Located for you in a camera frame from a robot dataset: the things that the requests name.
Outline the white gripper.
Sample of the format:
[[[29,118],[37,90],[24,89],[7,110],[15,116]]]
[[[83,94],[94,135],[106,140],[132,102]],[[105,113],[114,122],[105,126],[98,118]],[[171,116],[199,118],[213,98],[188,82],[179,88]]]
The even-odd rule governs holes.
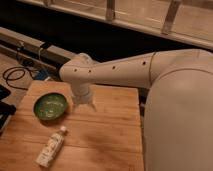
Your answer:
[[[72,105],[72,112],[75,112],[80,104],[88,104],[95,112],[97,111],[95,104],[92,102],[93,93],[89,84],[72,85],[71,90],[73,93],[73,102],[75,103]]]

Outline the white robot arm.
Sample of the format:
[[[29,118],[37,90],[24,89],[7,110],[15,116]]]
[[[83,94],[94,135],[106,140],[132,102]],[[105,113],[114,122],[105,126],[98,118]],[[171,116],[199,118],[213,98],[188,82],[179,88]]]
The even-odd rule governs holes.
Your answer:
[[[93,101],[91,84],[146,88],[146,171],[213,171],[213,52],[182,49],[95,63],[85,53],[59,70],[75,105]]]

